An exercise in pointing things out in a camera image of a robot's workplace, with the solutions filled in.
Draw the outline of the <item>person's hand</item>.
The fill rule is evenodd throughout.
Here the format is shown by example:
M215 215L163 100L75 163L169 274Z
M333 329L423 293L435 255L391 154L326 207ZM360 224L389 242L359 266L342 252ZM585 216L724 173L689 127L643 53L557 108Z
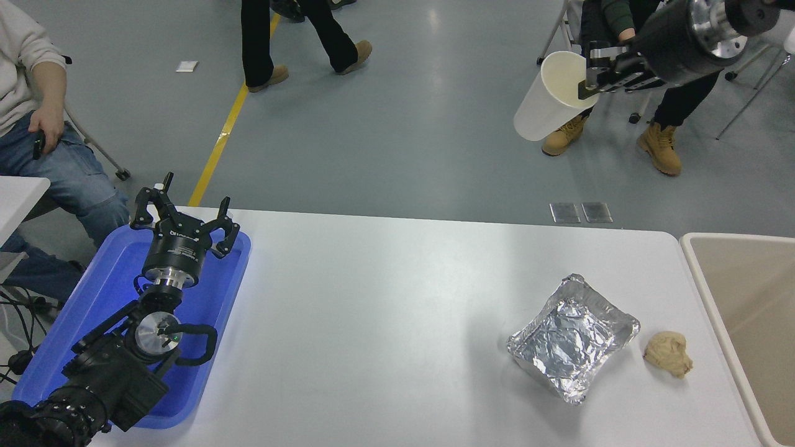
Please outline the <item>person's hand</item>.
M53 102L42 104L29 119L29 133L38 143L34 144L34 154L48 155L57 146L63 135L63 104Z

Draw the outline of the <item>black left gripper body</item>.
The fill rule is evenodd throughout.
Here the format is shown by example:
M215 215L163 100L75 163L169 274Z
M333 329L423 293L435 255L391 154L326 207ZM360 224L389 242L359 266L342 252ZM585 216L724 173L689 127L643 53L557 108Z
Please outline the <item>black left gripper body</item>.
M142 274L155 278L156 271L171 268L199 278L211 242L209 235L201 232L202 225L204 221L192 217L157 222Z

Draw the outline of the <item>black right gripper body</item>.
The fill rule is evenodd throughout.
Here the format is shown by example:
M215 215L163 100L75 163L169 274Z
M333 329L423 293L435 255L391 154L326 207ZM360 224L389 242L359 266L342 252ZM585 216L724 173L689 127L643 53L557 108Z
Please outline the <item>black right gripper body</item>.
M723 63L704 48L696 24L710 23L707 2L670 2L655 11L632 40L645 67L668 84L718 73Z

